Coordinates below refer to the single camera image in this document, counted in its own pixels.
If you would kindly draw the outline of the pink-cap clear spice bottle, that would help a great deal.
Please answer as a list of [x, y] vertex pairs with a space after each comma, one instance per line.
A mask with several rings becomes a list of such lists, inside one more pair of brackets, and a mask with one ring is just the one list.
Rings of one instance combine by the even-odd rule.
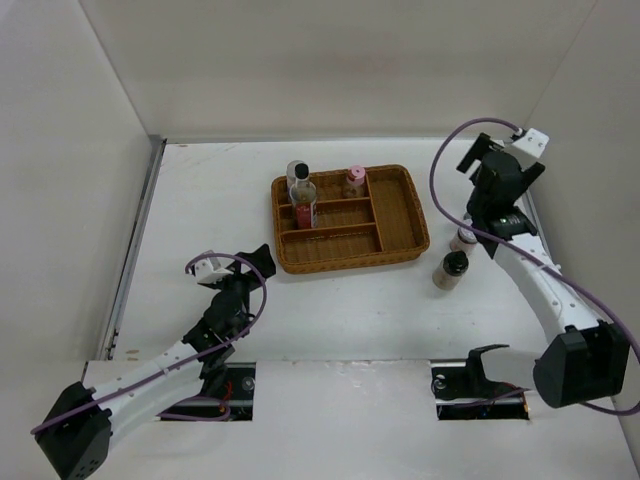
[[346, 173], [342, 193], [344, 198], [365, 196], [366, 171], [362, 166], [351, 166]]

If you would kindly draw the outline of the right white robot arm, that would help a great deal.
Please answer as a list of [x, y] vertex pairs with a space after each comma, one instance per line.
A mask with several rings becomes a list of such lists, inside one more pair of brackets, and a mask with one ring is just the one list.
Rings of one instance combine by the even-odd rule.
[[541, 354], [518, 355], [518, 371], [552, 408], [618, 394], [629, 357], [627, 336], [561, 281], [536, 227], [516, 205], [544, 166], [535, 162], [522, 168], [504, 146], [482, 133], [457, 169], [471, 175], [466, 212], [476, 238], [518, 287], [548, 343]]

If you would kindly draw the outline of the black-cap small pepper bottle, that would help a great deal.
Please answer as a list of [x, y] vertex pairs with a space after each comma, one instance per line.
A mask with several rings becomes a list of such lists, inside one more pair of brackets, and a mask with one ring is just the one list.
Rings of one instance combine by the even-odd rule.
[[453, 290], [469, 268], [469, 259], [463, 251], [446, 254], [434, 271], [432, 280], [441, 290]]

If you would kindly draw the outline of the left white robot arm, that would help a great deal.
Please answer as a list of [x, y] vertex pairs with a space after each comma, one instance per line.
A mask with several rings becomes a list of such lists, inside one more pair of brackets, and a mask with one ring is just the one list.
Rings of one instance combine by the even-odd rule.
[[234, 255], [204, 252], [185, 267], [196, 283], [214, 291], [210, 305], [165, 352], [101, 385], [66, 387], [31, 434], [61, 479], [85, 479], [117, 442], [172, 407], [195, 397], [214, 398], [224, 387], [227, 359], [263, 311], [250, 307], [276, 273], [268, 245]]

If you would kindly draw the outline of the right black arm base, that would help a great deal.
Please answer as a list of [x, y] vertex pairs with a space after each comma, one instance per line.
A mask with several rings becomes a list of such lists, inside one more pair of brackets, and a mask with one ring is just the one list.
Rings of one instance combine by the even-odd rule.
[[440, 421], [529, 420], [526, 389], [486, 377], [482, 355], [505, 348], [505, 344], [487, 345], [470, 350], [464, 359], [430, 362]]

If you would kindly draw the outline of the silver-lid jar with blue label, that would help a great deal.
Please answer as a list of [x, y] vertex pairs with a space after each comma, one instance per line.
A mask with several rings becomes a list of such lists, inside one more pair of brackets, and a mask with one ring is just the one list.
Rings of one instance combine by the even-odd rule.
[[303, 164], [301, 160], [291, 161], [286, 168], [286, 191], [290, 192], [291, 187], [295, 184], [296, 174], [295, 170], [299, 164]]

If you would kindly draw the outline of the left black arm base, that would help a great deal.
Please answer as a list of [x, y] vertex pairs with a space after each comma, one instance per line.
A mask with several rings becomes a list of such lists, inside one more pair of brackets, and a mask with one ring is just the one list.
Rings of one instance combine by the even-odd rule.
[[225, 364], [206, 380], [194, 397], [180, 401], [158, 415], [161, 421], [251, 421], [256, 389], [255, 363]]

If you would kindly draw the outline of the tall dark vinegar bottle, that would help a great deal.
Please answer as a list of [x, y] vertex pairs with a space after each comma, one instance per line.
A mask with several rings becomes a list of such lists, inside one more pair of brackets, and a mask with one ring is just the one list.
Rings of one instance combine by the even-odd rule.
[[298, 229], [317, 227], [317, 189], [310, 179], [309, 167], [299, 163], [294, 168], [294, 182], [289, 189], [293, 215]]

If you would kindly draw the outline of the brown wicker divided basket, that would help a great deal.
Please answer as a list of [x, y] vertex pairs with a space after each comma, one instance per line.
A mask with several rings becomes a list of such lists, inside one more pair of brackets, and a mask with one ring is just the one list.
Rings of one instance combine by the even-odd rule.
[[383, 266], [417, 259], [430, 246], [422, 204], [401, 165], [366, 169], [364, 195], [342, 196], [346, 171], [315, 172], [317, 222], [300, 229], [284, 176], [271, 184], [276, 255], [289, 274]]

